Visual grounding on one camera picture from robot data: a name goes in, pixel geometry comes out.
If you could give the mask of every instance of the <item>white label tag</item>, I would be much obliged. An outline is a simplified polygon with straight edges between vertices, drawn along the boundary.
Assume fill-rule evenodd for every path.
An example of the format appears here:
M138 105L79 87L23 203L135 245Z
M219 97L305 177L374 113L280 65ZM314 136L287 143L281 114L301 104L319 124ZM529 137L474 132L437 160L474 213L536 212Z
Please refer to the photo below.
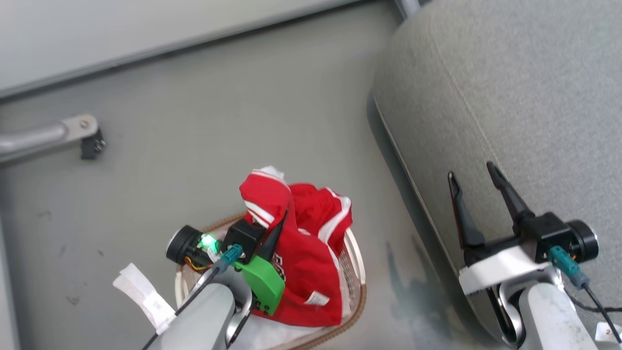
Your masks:
M170 321L175 318L175 310L156 292L151 282L133 263L121 270L120 274L113 285L141 307L158 334L165 331Z
M622 327L618 326L617 324L614 324L614 326L616 326L616 330L618 331L618 333L622 333ZM594 336L594 340L609 341L612 343L618 342L616 336L613 335L611 327L609 327L609 324L607 322L599 322L596 325L596 335Z
M324 306L328 304L329 300L330 300L329 297L325 296L324 294L320 293L317 290L314 290L313 293L311 293L311 296L309 297L309 299L305 301L305 304Z

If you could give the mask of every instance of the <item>red jacket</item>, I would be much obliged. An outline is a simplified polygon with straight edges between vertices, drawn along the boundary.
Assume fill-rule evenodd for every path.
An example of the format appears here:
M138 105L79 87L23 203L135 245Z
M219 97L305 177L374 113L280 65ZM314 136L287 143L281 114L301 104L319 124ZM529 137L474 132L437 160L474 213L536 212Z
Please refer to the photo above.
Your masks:
M352 224L351 202L329 188L285 183L272 167L254 170L240 185L246 219L270 232L288 210L272 264L285 281L274 316L256 315L295 326L341 324L338 257Z

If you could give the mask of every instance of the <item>gray sofa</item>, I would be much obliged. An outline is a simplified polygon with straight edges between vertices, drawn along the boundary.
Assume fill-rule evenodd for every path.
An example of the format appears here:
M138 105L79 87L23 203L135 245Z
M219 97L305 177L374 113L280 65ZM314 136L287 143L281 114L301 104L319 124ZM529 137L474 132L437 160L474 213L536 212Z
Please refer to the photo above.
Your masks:
M622 305L620 19L613 0L434 0L395 35L376 106L456 274L464 261L450 170L486 238L511 235L486 170L492 160L536 214L582 219L598 232L600 256L583 271L604 305ZM489 301L470 301L500 337ZM601 315L579 314L594 334Z

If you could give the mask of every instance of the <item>green led light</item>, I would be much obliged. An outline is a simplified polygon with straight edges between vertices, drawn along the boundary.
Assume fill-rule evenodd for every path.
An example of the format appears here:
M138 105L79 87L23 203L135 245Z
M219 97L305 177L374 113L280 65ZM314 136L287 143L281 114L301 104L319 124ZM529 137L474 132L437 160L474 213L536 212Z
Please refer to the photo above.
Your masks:
M200 244L201 244L201 247L209 248L211 249L212 252L218 251L218 241L210 235L204 235L201 238Z

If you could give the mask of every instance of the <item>white wall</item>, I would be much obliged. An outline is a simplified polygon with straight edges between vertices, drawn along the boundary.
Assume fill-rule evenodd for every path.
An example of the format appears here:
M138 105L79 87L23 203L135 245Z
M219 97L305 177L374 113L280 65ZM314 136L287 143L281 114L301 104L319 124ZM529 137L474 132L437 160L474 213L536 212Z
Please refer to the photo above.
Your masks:
M0 97L356 0L0 0Z

